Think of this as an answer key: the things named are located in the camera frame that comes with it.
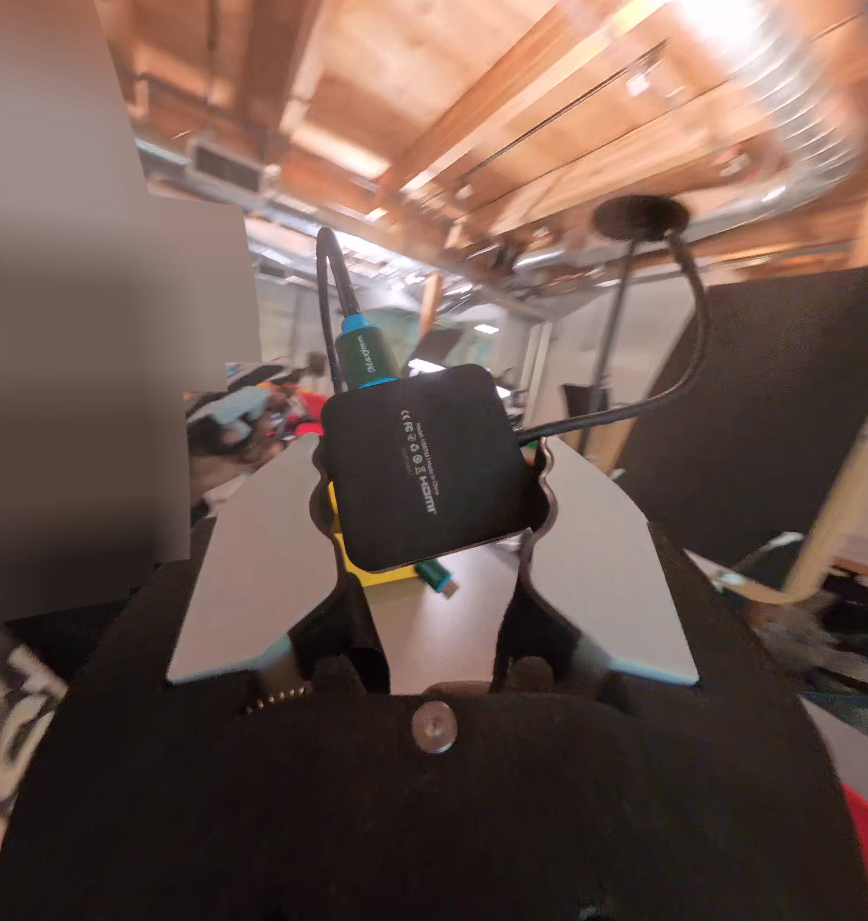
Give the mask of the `yellow plastic bin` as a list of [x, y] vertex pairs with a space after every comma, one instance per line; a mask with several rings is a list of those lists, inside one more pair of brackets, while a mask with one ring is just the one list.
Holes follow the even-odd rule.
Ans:
[[409, 579], [417, 579], [417, 573], [412, 567], [401, 567], [381, 573], [367, 572], [363, 569], [360, 569], [359, 567], [356, 567], [348, 556], [344, 537], [341, 532], [334, 485], [329, 483], [327, 491], [333, 512], [333, 535], [335, 536], [336, 541], [341, 549], [345, 569], [348, 571], [348, 573], [354, 575], [359, 580], [361, 586], [364, 589], [385, 584], [392, 584], [394, 582], [405, 581]]

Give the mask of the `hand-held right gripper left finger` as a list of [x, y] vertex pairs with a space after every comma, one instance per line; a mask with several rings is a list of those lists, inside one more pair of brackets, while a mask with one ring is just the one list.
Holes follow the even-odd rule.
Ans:
[[166, 679], [267, 676], [291, 656], [290, 630], [339, 579], [332, 540], [313, 521], [320, 437], [296, 440], [221, 505]]

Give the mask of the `white ceiling vent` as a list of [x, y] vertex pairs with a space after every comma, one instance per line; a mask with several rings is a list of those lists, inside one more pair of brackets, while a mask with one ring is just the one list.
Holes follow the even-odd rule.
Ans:
[[265, 169], [262, 164], [246, 155], [233, 153], [204, 135], [193, 136], [187, 144], [187, 172], [255, 196], [263, 192]]

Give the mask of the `square black HDMI hub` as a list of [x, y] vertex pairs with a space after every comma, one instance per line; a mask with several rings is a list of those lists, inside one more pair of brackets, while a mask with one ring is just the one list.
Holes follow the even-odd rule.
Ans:
[[336, 395], [322, 426], [345, 549], [364, 571], [493, 543], [544, 512], [534, 470], [482, 366]]

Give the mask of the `person's left hand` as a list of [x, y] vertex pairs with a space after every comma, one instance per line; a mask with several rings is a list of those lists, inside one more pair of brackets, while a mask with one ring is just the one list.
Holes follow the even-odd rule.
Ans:
[[289, 398], [278, 394], [269, 396], [265, 408], [253, 423], [251, 439], [243, 454], [244, 469], [257, 471], [283, 451], [284, 443], [277, 431], [289, 413]]

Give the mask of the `silver flexible duct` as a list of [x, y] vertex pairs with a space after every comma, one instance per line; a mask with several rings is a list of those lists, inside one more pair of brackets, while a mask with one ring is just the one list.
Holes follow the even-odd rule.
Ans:
[[786, 157], [773, 187], [744, 200], [774, 216], [824, 197], [863, 164], [868, 123], [833, 86], [810, 42], [776, 2], [681, 2], [681, 14], [728, 78], [763, 109]]

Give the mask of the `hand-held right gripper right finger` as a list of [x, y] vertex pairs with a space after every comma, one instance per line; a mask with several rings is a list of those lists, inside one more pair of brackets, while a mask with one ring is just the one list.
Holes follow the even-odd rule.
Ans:
[[699, 671], [638, 506], [560, 437], [540, 440], [548, 515], [525, 550], [526, 584], [574, 627], [574, 661], [600, 684], [622, 674], [697, 685]]

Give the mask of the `black disc on pole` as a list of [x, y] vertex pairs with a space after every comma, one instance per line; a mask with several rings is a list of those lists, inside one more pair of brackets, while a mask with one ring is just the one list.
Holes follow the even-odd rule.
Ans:
[[592, 395], [600, 397], [606, 389], [607, 371], [624, 313], [625, 293], [640, 245], [667, 243], [689, 226], [689, 210], [674, 198], [655, 194], [628, 194], [602, 203], [592, 219], [594, 228], [613, 241], [626, 243], [624, 268], [615, 289], [614, 300], [605, 318], [596, 355]]

